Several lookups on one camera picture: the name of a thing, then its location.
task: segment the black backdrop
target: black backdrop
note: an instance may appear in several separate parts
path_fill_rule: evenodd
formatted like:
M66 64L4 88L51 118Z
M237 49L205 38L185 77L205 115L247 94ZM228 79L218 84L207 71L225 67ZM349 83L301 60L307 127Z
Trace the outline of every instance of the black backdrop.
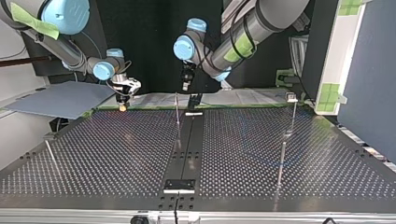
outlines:
M139 94L181 91L181 61L173 45L192 17L208 24L219 44L222 0L97 0L109 48L124 49L133 61L128 75L142 82ZM219 83L198 72L192 90L215 92Z

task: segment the black perforated table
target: black perforated table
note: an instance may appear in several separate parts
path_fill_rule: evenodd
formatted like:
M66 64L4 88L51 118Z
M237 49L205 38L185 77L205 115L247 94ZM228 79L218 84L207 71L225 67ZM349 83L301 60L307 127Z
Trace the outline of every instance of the black perforated table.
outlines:
M396 174L298 107L97 111L0 172L0 208L396 213ZM277 184L286 142L281 185ZM195 193L164 194L168 179Z

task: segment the wire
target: wire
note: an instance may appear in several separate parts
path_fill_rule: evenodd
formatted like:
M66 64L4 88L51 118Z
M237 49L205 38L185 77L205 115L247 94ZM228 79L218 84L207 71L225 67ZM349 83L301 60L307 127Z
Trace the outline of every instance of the wire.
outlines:
M294 54L291 49L291 39L289 39L289 46L290 46L291 61L293 62L294 67L296 68L296 73L297 73L296 77L299 79L301 87L303 87L303 91L305 92L305 94L309 98L309 100L311 101L312 105L316 106L317 104L315 103L314 99L312 99L312 97L309 95L308 91L306 90L303 80L301 79L301 74L299 74L299 71L297 69L297 64L295 62Z
M20 52L18 52L16 54L13 54L13 55L9 55L7 57L2 57L2 58L0 58L0 60L5 60L5 59L10 59L10 58L13 58L13 57L17 57L17 56L23 54L25 51L26 51L26 46L23 47L23 49Z
M119 92L119 91L117 91L116 89L114 89L112 86L110 86L110 84L108 84L108 80L106 81L106 84L107 84L107 86L108 86L111 90L113 90L115 93L117 93L117 94L119 94L119 95L121 95L121 96L130 96L130 95L128 95L128 94L124 94L124 93Z
M210 48L208 48L206 45L204 45L204 56L205 56L204 58L201 57L201 52L200 52L199 50L197 50L198 59L199 59L199 63L197 64L197 67L201 67L201 69L204 70L204 68L203 68L203 63L204 63L204 61L207 61L207 63L209 64L209 66L210 66L212 69L214 69L214 70L216 70L217 72L219 72L219 73L231 72L233 69L236 69L239 65L241 65L242 62L243 62L245 59L249 59L249 58L253 57L253 55L254 55L254 54L256 53L256 51L257 51L257 46L254 44L253 38L252 38L252 36L251 36L251 34L250 34L250 31L248 30L248 23L247 23L247 21L246 21L246 17L245 17L245 16L244 16L244 19L243 19L243 20L244 20L244 31L245 31L245 33L247 34L247 38L248 38L250 44L251 44L252 47L253 47L252 54L251 54L249 57L244 57L244 56L239 52L239 50L237 49L237 47L236 47L236 45L235 45L235 43L234 43L234 41L233 41L233 26L234 26L234 24L235 24L236 18L238 17L239 13L240 13L240 12L242 11L242 9L247 5L247 3L248 3L249 1L250 1L250 0L247 0L243 5L241 5L240 8L238 8L238 10L236 11L236 13L235 13L235 15L234 15L234 17L233 17L233 21L232 21L232 23L231 23L231 30L230 30L230 38L231 38L231 42L232 42L232 44L233 44L233 50L236 52L236 54L238 54L238 56L241 57L242 60L239 60L239 63L238 63L237 65L235 65L234 67L232 67L231 69L221 70L221 69L217 68L217 67L212 63L212 59L210 59L210 60L207 59L207 56L208 56L209 53L210 53ZM183 34L183 35L187 36L189 39L192 39L191 36L189 36L189 35L187 35L187 34ZM195 47L196 49L198 49L197 46L196 46L196 44L195 44L195 42L192 41L192 43L193 43L194 47Z
M175 203L175 210L174 210L174 215L175 215L175 224L178 224L178 217L177 217L177 205L178 205L178 196L180 195L180 193L177 194L177 199L176 199L176 203Z
M59 130L61 129L61 118L58 118L58 122L56 123L56 133L59 132Z
M74 75L75 75L76 82L78 82L77 73L76 73L76 72L74 72Z
M126 70L127 70L131 65L132 65L132 61L127 61L127 62L125 63L125 67L124 67L121 71L119 71L118 73L121 74L121 73L126 72Z
M252 38L252 36L251 36L251 34L250 34L250 31L249 31L249 29L248 29L248 23L247 23L247 21L246 21L246 16L244 16L244 18L243 18L243 23L244 23L243 25L244 25L245 34L247 34L247 39L249 40L250 44L252 45L252 47L253 47L253 49L254 49L254 50L252 51L252 54L251 54L249 57L245 57L244 55L242 55L242 53L239 52L238 48L236 47L236 45L235 45L235 40L233 39L233 32L234 32L233 27L234 27L234 25L235 25L236 19L238 18L238 15L239 15L239 13L241 13L242 9L248 4L248 2L250 2L250 0L245 1L245 2L236 10L235 15L233 16L233 21L231 22L231 28L230 28L230 40L231 40L231 44L233 45L233 50L235 51L235 53L236 53L242 60L246 60L246 59L251 58L251 57L256 53L256 50L257 50L257 47L256 47L256 45L254 44L253 38Z
M96 50L97 50L98 53L99 53L100 59L103 59L102 53L100 52L98 46L97 46L96 43L93 41L93 39L92 39L89 35L85 34L85 32L81 32L81 33L84 34L85 36L87 36L87 38L88 38L89 40L91 40L91 43L95 46Z

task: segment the robotic arm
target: robotic arm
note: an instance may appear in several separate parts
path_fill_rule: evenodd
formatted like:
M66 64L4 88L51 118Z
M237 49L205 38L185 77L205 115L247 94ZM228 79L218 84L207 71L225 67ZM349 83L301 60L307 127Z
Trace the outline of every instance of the robotic arm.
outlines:
M35 29L13 20L11 3L17 4L38 20L54 24L60 34L75 35L81 32L90 17L89 0L0 0L0 20L11 28L30 36L36 43L62 60L65 68L94 74L98 79L117 93L120 110L128 107L131 96L141 87L139 81L128 78L126 69L131 65L125 62L121 49L108 49L105 59L87 57L74 43L59 35L54 39L42 35Z
M190 19L187 31L175 45L175 55L184 62L182 78L186 91L193 78L193 70L201 67L215 80L223 81L235 64L253 56L256 46L273 33L282 32L292 25L303 13L309 0L257 0L238 25L233 28L238 13L248 3L245 2L233 18L229 36L214 51L204 45L206 23L200 19Z

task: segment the white wall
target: white wall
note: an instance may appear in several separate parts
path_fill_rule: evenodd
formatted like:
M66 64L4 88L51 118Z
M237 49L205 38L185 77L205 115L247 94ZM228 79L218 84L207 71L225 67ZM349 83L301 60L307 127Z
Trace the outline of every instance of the white wall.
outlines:
M14 55L24 48L23 40L16 31L0 21L0 61L1 58ZM23 54L11 59L28 58L29 54ZM17 65L0 68L0 101L20 95L27 91L45 86L43 77L36 77L31 64Z
M45 116L11 113L0 119L0 170L43 142L50 132Z
M14 55L23 48L21 36L0 21L0 58ZM11 59L28 57L25 51ZM9 98L45 85L45 79L35 76L31 64L0 68L0 105ZM43 136L50 132L50 120L50 117L0 111L0 170L42 143Z

